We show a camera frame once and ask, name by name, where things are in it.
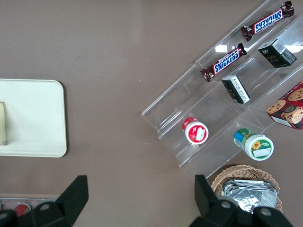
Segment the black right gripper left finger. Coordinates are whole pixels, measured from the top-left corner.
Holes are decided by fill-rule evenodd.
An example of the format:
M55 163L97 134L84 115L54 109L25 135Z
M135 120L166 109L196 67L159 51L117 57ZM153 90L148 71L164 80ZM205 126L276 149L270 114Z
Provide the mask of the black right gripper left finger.
M79 175L56 199L18 218L19 227L72 227L89 199L88 179Z

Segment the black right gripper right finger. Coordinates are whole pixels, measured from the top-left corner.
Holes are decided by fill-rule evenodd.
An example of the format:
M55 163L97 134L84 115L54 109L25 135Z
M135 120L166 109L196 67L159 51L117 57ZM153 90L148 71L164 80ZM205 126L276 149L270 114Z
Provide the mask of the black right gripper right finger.
M243 211L226 199L218 199L204 175L195 176L195 200L200 212L191 227L292 227L278 210L257 207L253 213Z

